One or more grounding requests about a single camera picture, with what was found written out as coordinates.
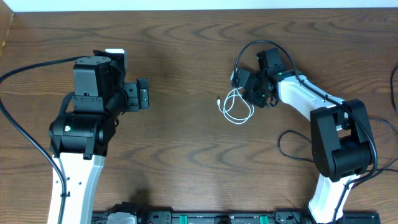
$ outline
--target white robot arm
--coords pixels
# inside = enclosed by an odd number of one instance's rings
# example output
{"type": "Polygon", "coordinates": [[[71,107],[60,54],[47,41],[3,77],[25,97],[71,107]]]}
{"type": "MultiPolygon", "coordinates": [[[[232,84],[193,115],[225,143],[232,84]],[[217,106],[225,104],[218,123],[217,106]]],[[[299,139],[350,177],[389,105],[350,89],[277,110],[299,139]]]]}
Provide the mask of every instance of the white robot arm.
{"type": "Polygon", "coordinates": [[[360,178],[367,166],[372,164],[369,139],[364,137],[363,130],[357,128],[358,124],[341,107],[359,118],[371,136],[365,106],[359,100],[345,101],[331,96],[310,83],[306,76],[300,73],[296,76],[293,70],[286,70],[277,48],[259,52],[257,60],[260,71],[236,70],[231,77],[232,86],[243,88],[245,92],[241,97],[253,105],[270,108],[281,101],[293,106],[310,121],[312,155],[320,171],[315,195],[308,204],[312,222],[332,222],[337,207],[336,219],[341,218],[349,194],[349,188],[345,189],[346,183],[360,178]],[[321,96],[327,96],[341,106],[321,96]],[[341,129],[350,129],[351,135],[339,138],[337,131],[341,129]]]}
{"type": "Polygon", "coordinates": [[[149,107],[147,80],[124,82],[127,53],[123,49],[94,53],[76,60],[75,92],[65,97],[50,126],[53,160],[64,175],[67,191],[62,194],[61,180],[53,169],[48,224],[58,223],[60,211],[63,224],[91,223],[96,186],[118,116],[149,107]],[[66,113],[70,101],[74,111],[66,113]]]}
{"type": "MultiPolygon", "coordinates": [[[[304,75],[299,76],[301,80],[305,81],[307,85],[316,89],[318,92],[326,95],[327,93],[319,89],[314,84],[310,83],[304,75]]],[[[283,79],[279,82],[279,97],[283,103],[293,106],[298,112],[305,116],[310,121],[310,112],[321,108],[332,108],[335,105],[323,100],[320,96],[314,94],[311,90],[299,83],[295,76],[283,79]]],[[[344,100],[334,96],[329,96],[334,101],[342,103],[344,100]]],[[[330,178],[319,174],[317,188],[315,194],[308,204],[308,208],[312,214],[313,219],[317,223],[330,223],[333,219],[335,208],[337,207],[340,195],[344,191],[344,185],[349,180],[357,179],[359,175],[353,174],[340,179],[337,182],[332,182],[330,178]]],[[[343,206],[347,199],[350,190],[347,190],[342,204],[339,207],[336,218],[343,216],[343,206]]]]}

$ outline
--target coiled white cable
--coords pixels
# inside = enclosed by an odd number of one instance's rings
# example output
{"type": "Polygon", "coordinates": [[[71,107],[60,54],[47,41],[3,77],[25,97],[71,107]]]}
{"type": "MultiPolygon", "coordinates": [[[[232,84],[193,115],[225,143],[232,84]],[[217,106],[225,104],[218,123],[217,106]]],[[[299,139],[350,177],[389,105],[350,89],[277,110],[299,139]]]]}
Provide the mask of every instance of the coiled white cable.
{"type": "Polygon", "coordinates": [[[226,96],[225,100],[224,100],[224,104],[223,104],[223,109],[221,109],[221,100],[220,97],[218,97],[217,99],[217,105],[218,105],[218,109],[222,112],[222,114],[224,115],[224,117],[230,121],[231,123],[234,124],[244,124],[246,121],[248,121],[248,119],[253,116],[254,114],[254,106],[250,105],[242,98],[242,94],[240,94],[239,90],[242,89],[242,87],[239,88],[233,88],[228,95],[226,96]],[[231,111],[231,109],[233,108],[234,104],[235,104],[235,97],[239,96],[240,99],[246,104],[246,106],[249,108],[249,116],[245,117],[245,118],[235,118],[234,116],[230,115],[228,112],[231,111]],[[229,107],[229,109],[226,109],[226,103],[227,101],[232,98],[232,104],[229,107]]]}

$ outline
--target wood grain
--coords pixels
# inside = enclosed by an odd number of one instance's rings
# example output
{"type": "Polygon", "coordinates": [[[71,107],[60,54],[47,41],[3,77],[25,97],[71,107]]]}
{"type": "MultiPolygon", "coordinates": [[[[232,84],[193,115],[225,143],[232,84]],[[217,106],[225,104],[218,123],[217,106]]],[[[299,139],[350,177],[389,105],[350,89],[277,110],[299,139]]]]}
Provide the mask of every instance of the wood grain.
{"type": "Polygon", "coordinates": [[[6,45],[6,39],[12,23],[13,16],[14,13],[2,0],[0,0],[0,56],[2,53],[2,49],[6,45]]]}
{"type": "MultiPolygon", "coordinates": [[[[274,40],[320,88],[359,98],[370,115],[398,125],[389,99],[397,30],[397,9],[20,13],[0,72],[122,47],[129,54],[126,79],[149,79],[150,109],[120,117],[98,183],[96,210],[123,200],[175,210],[303,208],[318,172],[312,164],[282,157],[276,143],[285,129],[309,136],[308,121],[280,105],[257,109],[245,125],[235,126],[216,107],[216,96],[229,91],[237,54],[251,40],[274,40]]],[[[267,48],[248,49],[242,65],[257,68],[255,55],[267,48]]],[[[11,114],[44,148],[62,97],[73,90],[72,66],[18,74],[0,89],[11,114]]],[[[0,117],[0,221],[46,222],[51,168],[0,117]]],[[[372,122],[372,127],[379,163],[385,165],[398,154],[396,133],[383,124],[372,122]]],[[[311,155],[310,146],[296,136],[287,135],[282,147],[293,155],[311,155]]],[[[396,174],[386,172],[358,187],[345,209],[375,210],[383,223],[397,223],[396,181],[396,174]]]]}

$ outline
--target black cable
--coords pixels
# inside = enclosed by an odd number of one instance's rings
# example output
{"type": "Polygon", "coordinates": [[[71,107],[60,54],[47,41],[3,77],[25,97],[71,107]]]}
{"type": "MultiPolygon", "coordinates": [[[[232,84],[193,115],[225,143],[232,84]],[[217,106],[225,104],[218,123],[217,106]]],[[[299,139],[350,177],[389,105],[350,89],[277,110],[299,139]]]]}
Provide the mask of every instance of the black cable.
{"type": "Polygon", "coordinates": [[[278,49],[280,49],[283,53],[285,53],[285,55],[286,55],[286,57],[288,58],[289,62],[290,62],[290,63],[292,64],[292,66],[293,66],[293,73],[294,73],[296,79],[298,80],[298,82],[299,82],[301,85],[303,85],[305,88],[311,90],[313,93],[315,93],[316,95],[318,95],[318,96],[320,96],[321,98],[323,98],[323,100],[329,101],[330,103],[333,103],[334,105],[336,105],[336,107],[341,108],[345,113],[347,113],[348,116],[350,116],[350,117],[355,121],[355,123],[359,126],[359,128],[361,128],[361,129],[363,130],[363,133],[365,134],[366,138],[367,138],[368,141],[369,141],[369,144],[371,145],[371,154],[372,154],[372,157],[371,157],[371,158],[372,158],[372,161],[373,161],[372,170],[370,171],[370,173],[366,174],[366,175],[363,176],[363,177],[360,177],[360,178],[355,179],[355,180],[349,180],[349,181],[347,181],[347,183],[346,183],[346,185],[345,185],[346,187],[344,188],[344,191],[343,191],[343,193],[341,194],[341,197],[340,197],[339,202],[338,202],[338,204],[337,204],[337,207],[336,207],[336,209],[335,209],[335,214],[334,214],[334,216],[333,216],[333,224],[335,224],[335,223],[336,223],[337,211],[338,211],[338,209],[339,209],[339,207],[340,207],[340,205],[341,205],[341,203],[342,203],[342,201],[343,201],[344,195],[345,195],[346,191],[348,190],[349,185],[352,184],[352,183],[355,183],[355,182],[360,182],[360,181],[363,181],[363,180],[368,180],[368,179],[370,179],[370,178],[372,177],[372,175],[376,172],[377,163],[378,163],[376,146],[374,145],[374,142],[373,142],[372,138],[370,137],[368,131],[366,130],[366,128],[364,127],[364,125],[362,124],[362,122],[360,122],[360,120],[359,120],[349,109],[345,108],[343,105],[339,104],[338,102],[336,102],[336,101],[334,101],[334,100],[332,100],[332,99],[329,99],[328,95],[322,95],[321,93],[319,93],[318,91],[316,91],[316,90],[313,89],[312,87],[308,86],[308,85],[299,77],[299,73],[298,73],[298,71],[297,71],[297,67],[296,67],[296,65],[294,64],[294,61],[293,61],[292,57],[289,55],[289,53],[287,53],[287,51],[286,51],[285,49],[283,49],[280,45],[276,44],[275,42],[273,42],[273,41],[271,41],[271,40],[255,40],[255,41],[252,41],[252,42],[248,43],[248,44],[242,49],[242,51],[239,53],[239,55],[238,55],[238,57],[237,57],[237,59],[236,59],[236,61],[235,61],[235,66],[234,66],[234,70],[233,70],[233,81],[235,81],[236,69],[237,69],[237,67],[238,67],[239,59],[241,58],[243,52],[244,52],[250,45],[258,44],[258,43],[268,43],[268,44],[272,44],[272,45],[276,46],[278,49]]]}
{"type": "Polygon", "coordinates": [[[286,130],[286,131],[284,131],[282,134],[280,134],[280,136],[279,136],[279,138],[278,138],[278,149],[279,149],[279,152],[280,152],[283,156],[288,157],[289,159],[294,159],[294,160],[297,160],[297,161],[307,161],[307,162],[312,162],[312,163],[313,163],[313,160],[312,160],[312,159],[299,158],[299,157],[289,156],[289,155],[285,154],[285,153],[282,151],[282,149],[280,148],[280,140],[282,140],[282,137],[283,137],[285,134],[287,134],[287,133],[294,133],[294,134],[300,136],[301,138],[304,138],[304,139],[307,140],[309,143],[311,143],[311,140],[310,140],[309,138],[307,138],[305,135],[303,135],[302,133],[297,132],[297,131],[294,131],[294,130],[286,130]]]}
{"type": "MultiPolygon", "coordinates": [[[[389,123],[388,121],[383,121],[383,120],[376,119],[376,118],[370,118],[370,119],[373,120],[373,121],[380,121],[380,122],[382,122],[382,123],[386,123],[386,124],[390,125],[393,129],[395,129],[395,131],[397,131],[397,133],[398,133],[398,129],[396,129],[396,127],[395,127],[394,125],[392,125],[391,123],[389,123]]],[[[306,161],[306,162],[312,162],[312,163],[314,163],[314,161],[313,161],[312,159],[294,157],[294,156],[287,155],[286,153],[283,152],[282,148],[280,147],[280,142],[282,141],[282,137],[285,136],[287,133],[294,133],[294,134],[297,134],[297,135],[300,136],[301,138],[307,140],[309,143],[312,143],[312,141],[311,141],[308,137],[306,137],[305,135],[303,135],[302,133],[300,133],[300,132],[298,132],[298,131],[294,131],[294,130],[288,129],[288,130],[284,131],[282,134],[280,134],[280,136],[279,136],[279,138],[278,138],[278,149],[279,149],[279,152],[280,152],[283,156],[288,157],[289,159],[298,160],[298,161],[306,161]]],[[[381,170],[383,170],[383,171],[390,171],[390,172],[398,172],[398,170],[396,170],[396,169],[389,169],[388,167],[381,168],[381,169],[376,169],[376,171],[381,171],[381,170]]]]}
{"type": "MultiPolygon", "coordinates": [[[[37,68],[37,67],[43,67],[47,65],[55,65],[58,63],[64,63],[64,62],[71,62],[74,61],[78,58],[85,57],[85,56],[80,56],[80,57],[73,57],[73,58],[66,58],[62,60],[55,60],[51,62],[43,62],[43,63],[37,63],[34,65],[29,65],[26,67],[18,68],[16,70],[13,70],[2,77],[0,77],[0,85],[1,83],[8,77],[11,77],[12,75],[15,75],[19,72],[23,72],[32,68],[37,68]]],[[[62,223],[62,218],[63,218],[63,211],[65,208],[65,198],[67,196],[67,181],[65,180],[65,177],[62,175],[61,170],[58,168],[54,160],[51,158],[51,156],[48,154],[48,152],[45,151],[45,149],[27,132],[25,129],[18,124],[18,122],[10,115],[10,113],[7,111],[7,109],[4,107],[1,98],[0,98],[0,110],[3,112],[5,117],[10,121],[12,125],[23,135],[25,138],[27,138],[42,154],[43,156],[48,160],[48,162],[51,164],[51,166],[54,168],[56,173],[58,174],[61,185],[62,185],[62,194],[61,194],[61,205],[60,205],[60,213],[58,216],[58,224],[62,223]]]]}
{"type": "Polygon", "coordinates": [[[62,100],[61,103],[61,108],[60,108],[60,112],[58,113],[58,116],[64,115],[65,112],[68,109],[69,103],[72,100],[72,97],[74,96],[75,92],[70,92],[68,93],[62,100]]]}
{"type": "Polygon", "coordinates": [[[393,81],[394,81],[394,74],[396,73],[398,69],[398,65],[393,69],[392,73],[391,73],[391,79],[390,79],[390,86],[391,86],[391,103],[392,103],[392,107],[394,108],[394,110],[396,111],[396,113],[398,114],[398,109],[396,106],[396,101],[394,100],[394,85],[393,85],[393,81]]]}
{"type": "MultiPolygon", "coordinates": [[[[371,121],[378,121],[378,122],[380,122],[380,123],[388,124],[393,130],[395,130],[395,131],[398,133],[398,129],[397,129],[394,125],[392,125],[390,122],[388,122],[388,121],[385,121],[385,120],[382,120],[382,119],[376,119],[376,118],[369,118],[369,119],[370,119],[371,121]]],[[[297,131],[294,131],[294,130],[286,130],[286,131],[284,131],[284,132],[279,136],[279,139],[278,139],[278,148],[279,148],[280,153],[281,153],[283,156],[286,156],[286,157],[288,157],[288,158],[290,158],[290,159],[295,159],[295,160],[299,160],[299,161],[313,162],[311,159],[305,159],[305,158],[298,158],[298,157],[289,156],[289,155],[285,154],[285,153],[282,151],[282,149],[280,148],[280,141],[282,140],[282,137],[283,137],[285,134],[287,134],[287,133],[294,133],[294,134],[297,134],[298,136],[304,138],[304,139],[307,140],[309,143],[311,143],[311,140],[309,140],[309,138],[306,137],[306,136],[304,136],[303,134],[301,134],[301,133],[299,133],[299,132],[297,132],[297,131]]],[[[382,169],[376,169],[377,173],[374,174],[373,176],[371,176],[371,177],[370,177],[369,179],[367,179],[367,180],[370,180],[370,179],[373,179],[373,178],[377,177],[378,175],[380,175],[380,174],[383,173],[384,171],[398,172],[398,170],[389,169],[389,167],[392,166],[393,163],[395,163],[396,161],[398,161],[398,157],[395,158],[390,164],[388,164],[388,165],[385,166],[384,168],[382,168],[382,169]]],[[[356,188],[359,184],[362,184],[363,182],[365,182],[365,181],[367,181],[367,180],[362,180],[362,181],[359,181],[359,182],[355,183],[351,189],[356,188]]],[[[346,187],[345,187],[345,190],[343,191],[343,194],[342,194],[342,198],[344,198],[344,195],[345,195],[346,191],[347,191],[347,189],[346,189],[346,187]]],[[[333,215],[333,220],[336,221],[336,212],[335,212],[335,214],[333,215]]]]}

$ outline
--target white wall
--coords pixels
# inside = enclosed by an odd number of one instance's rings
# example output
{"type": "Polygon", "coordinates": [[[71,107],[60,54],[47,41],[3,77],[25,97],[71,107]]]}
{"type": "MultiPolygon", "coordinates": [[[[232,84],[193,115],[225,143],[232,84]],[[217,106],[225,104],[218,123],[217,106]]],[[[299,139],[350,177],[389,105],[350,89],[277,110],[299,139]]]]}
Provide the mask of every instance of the white wall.
{"type": "Polygon", "coordinates": [[[398,7],[398,0],[3,0],[3,1],[14,12],[398,7]]]}

